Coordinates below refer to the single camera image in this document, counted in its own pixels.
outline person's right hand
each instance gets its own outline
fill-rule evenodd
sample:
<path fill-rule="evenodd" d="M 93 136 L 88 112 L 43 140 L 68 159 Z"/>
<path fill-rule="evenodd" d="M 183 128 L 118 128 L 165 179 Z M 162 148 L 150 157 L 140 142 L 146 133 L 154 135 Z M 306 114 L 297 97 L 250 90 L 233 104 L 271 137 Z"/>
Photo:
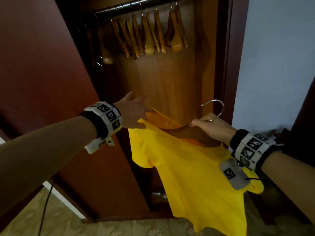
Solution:
<path fill-rule="evenodd" d="M 216 115 L 214 113 L 209 113 L 202 119 L 194 119 L 190 126 L 200 127 L 210 137 L 230 146 L 231 139 L 237 130 L 220 118 L 216 118 L 213 121 L 208 122 L 215 117 Z"/>

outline wardrobe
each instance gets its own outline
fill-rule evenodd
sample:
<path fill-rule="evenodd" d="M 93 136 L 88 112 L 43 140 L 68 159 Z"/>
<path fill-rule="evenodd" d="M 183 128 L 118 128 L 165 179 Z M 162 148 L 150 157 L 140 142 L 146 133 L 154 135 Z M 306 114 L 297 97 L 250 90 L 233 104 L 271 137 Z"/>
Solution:
<path fill-rule="evenodd" d="M 218 114 L 220 104 L 201 104 L 220 99 L 226 107 L 222 118 L 231 123 L 248 2 L 2 0 L 0 136 L 13 139 L 75 117 L 99 100 L 114 103 L 129 91 L 147 95 L 149 107 L 181 125 Z M 188 41 L 180 52 L 166 46 L 166 53 L 155 49 L 134 60 L 111 43 L 111 19 L 135 15 L 141 29 L 142 14 L 148 12 L 154 25 L 158 10 L 165 34 L 176 6 Z M 113 49 L 112 64 L 99 57 L 99 26 Z M 172 217 L 157 170 L 132 161 L 128 131 L 122 129 L 113 141 L 115 146 L 104 145 L 92 155 L 82 150 L 58 171 L 56 189 L 86 222 Z"/>

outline person's left hand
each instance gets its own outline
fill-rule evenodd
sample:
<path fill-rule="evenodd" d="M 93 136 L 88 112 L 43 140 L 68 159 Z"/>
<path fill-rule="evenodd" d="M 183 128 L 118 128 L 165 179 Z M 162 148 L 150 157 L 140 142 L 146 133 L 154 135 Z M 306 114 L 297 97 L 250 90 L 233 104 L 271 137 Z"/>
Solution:
<path fill-rule="evenodd" d="M 133 92 L 130 91 L 122 100 L 114 103 L 114 105 L 123 117 L 123 127 L 145 129 L 146 126 L 137 121 L 140 118 L 146 120 L 146 112 L 153 112 L 153 110 L 143 104 L 144 100 L 147 98 L 145 95 L 141 95 L 136 99 L 131 100 L 132 94 Z"/>

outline metal rod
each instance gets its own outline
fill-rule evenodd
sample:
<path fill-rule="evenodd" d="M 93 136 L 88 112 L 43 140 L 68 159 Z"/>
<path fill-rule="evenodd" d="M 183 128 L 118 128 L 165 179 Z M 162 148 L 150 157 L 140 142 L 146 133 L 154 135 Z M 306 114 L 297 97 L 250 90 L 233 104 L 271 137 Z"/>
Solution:
<path fill-rule="evenodd" d="M 117 7 L 117 10 L 119 11 L 120 14 L 124 14 L 124 13 L 128 13 L 128 12 L 132 12 L 132 11 L 137 11 L 137 10 L 140 10 L 141 7 L 140 7 L 140 3 L 141 5 L 145 4 L 147 7 L 154 7 L 155 6 L 155 3 L 157 5 L 162 5 L 162 4 L 166 4 L 166 3 L 169 3 L 169 0 L 133 0 L 133 1 L 128 1 L 128 2 L 125 2 L 125 3 L 117 3 L 116 6 L 111 6 L 111 7 L 106 7 L 104 9 L 101 9 L 101 10 L 98 10 L 98 11 L 95 11 L 95 12 L 92 12 L 92 13 L 88 13 L 89 15 L 90 14 L 101 14 L 100 16 L 101 17 L 109 17 L 109 10 L 114 11 L 114 13 L 116 12 L 116 7 Z"/>

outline wardrobe door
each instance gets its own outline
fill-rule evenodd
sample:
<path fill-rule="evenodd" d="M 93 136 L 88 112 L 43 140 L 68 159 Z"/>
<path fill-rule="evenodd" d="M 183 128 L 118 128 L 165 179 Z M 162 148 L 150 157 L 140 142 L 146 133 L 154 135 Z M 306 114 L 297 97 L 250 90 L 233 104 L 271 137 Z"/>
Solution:
<path fill-rule="evenodd" d="M 1 0 L 0 27 L 2 138 L 75 117 L 99 100 L 55 0 Z M 113 139 L 116 146 L 82 150 L 58 174 L 90 220 L 150 213 Z"/>

